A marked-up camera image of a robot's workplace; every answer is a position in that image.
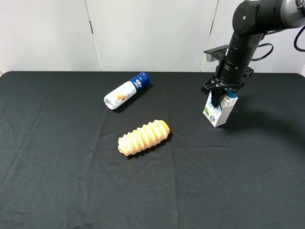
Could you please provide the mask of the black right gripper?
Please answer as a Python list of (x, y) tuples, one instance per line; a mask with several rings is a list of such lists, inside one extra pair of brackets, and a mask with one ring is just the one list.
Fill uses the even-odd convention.
[(218, 65), (214, 76), (202, 85), (201, 91), (204, 94), (211, 92), (211, 103), (213, 106), (218, 106), (228, 95), (226, 89), (233, 89), (237, 92), (244, 86), (246, 78), (253, 73), (254, 70), (250, 67), (247, 67), (243, 72)]

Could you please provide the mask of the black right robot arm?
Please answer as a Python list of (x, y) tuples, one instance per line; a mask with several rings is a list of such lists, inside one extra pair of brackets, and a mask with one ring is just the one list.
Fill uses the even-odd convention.
[(249, 67), (260, 41), (269, 34), (305, 27), (303, 0), (243, 1), (233, 15), (233, 35), (229, 45), (205, 51), (209, 62), (218, 61), (214, 76), (202, 85), (204, 94), (211, 94), (217, 107), (228, 95), (244, 87), (244, 81), (254, 72)]

